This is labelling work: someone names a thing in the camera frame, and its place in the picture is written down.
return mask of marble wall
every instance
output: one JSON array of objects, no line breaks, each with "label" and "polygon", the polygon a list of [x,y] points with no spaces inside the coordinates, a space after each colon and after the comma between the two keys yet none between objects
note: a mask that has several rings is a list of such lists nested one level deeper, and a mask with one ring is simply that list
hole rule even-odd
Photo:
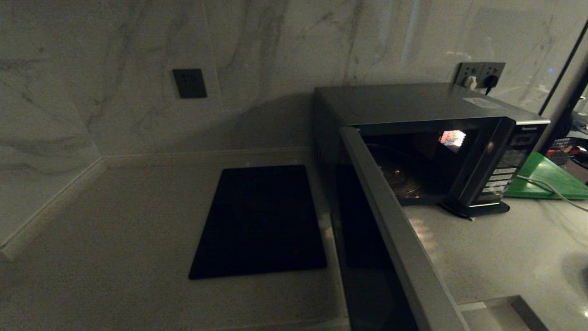
[{"label": "marble wall", "polygon": [[0,246],[99,154],[45,43],[0,1]]},{"label": "marble wall", "polygon": [[[492,95],[539,112],[584,0],[22,0],[104,155],[309,145],[320,85],[452,81],[504,61]],[[203,69],[180,100],[172,68]]]}]

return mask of black wall switch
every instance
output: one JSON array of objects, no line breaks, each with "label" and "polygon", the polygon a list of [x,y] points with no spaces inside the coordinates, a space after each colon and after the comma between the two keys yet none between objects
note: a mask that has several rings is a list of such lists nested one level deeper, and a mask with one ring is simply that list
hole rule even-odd
[{"label": "black wall switch", "polygon": [[174,69],[173,77],[180,92],[180,98],[206,98],[206,86],[200,69]]}]

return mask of microwave foot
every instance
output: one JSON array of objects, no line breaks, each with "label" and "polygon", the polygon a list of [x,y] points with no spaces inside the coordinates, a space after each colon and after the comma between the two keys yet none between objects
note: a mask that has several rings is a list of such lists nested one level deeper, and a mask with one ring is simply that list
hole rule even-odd
[{"label": "microwave foot", "polygon": [[461,204],[456,203],[440,203],[441,208],[445,209],[449,213],[461,217],[463,219],[472,220],[477,216],[489,215],[489,214],[502,214],[510,210],[510,206],[504,202],[499,204],[492,204],[490,206],[480,207],[465,207]]}]

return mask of microwave door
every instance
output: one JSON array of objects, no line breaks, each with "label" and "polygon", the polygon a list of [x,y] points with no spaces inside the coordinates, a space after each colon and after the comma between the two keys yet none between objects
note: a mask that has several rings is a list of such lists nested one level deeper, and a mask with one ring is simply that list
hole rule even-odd
[{"label": "microwave door", "polygon": [[469,330],[358,129],[339,132],[419,330]]}]

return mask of power cord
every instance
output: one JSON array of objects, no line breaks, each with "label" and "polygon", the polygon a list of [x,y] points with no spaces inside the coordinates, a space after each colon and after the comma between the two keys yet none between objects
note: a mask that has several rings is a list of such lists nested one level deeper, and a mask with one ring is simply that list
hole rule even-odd
[{"label": "power cord", "polygon": [[569,203],[569,204],[573,205],[574,207],[577,207],[577,208],[579,208],[579,209],[582,209],[583,211],[588,211],[588,208],[584,208],[584,207],[582,207],[582,206],[580,206],[580,205],[578,205],[578,204],[575,204],[575,203],[571,202],[570,200],[568,200],[566,197],[564,197],[564,196],[563,196],[561,193],[559,193],[559,192],[558,192],[558,191],[557,191],[557,190],[556,190],[556,189],[555,189],[553,186],[551,186],[551,185],[550,185],[549,183],[547,183],[547,182],[544,182],[544,181],[542,181],[542,180],[538,180],[538,179],[531,179],[531,178],[528,178],[528,177],[523,177],[523,176],[519,176],[519,175],[517,175],[517,178],[524,179],[524,180],[526,180],[526,181],[530,182],[531,184],[535,184],[535,185],[537,185],[537,186],[541,187],[541,188],[542,188],[542,189],[544,189],[544,190],[545,190],[545,188],[544,188],[544,187],[542,187],[541,185],[545,185],[545,186],[547,186],[547,187],[549,188],[549,190],[550,190],[551,192],[553,192],[553,193],[557,194],[557,195],[558,195],[560,198],[562,198],[562,199],[563,199],[564,201],[566,201],[567,203]]}]

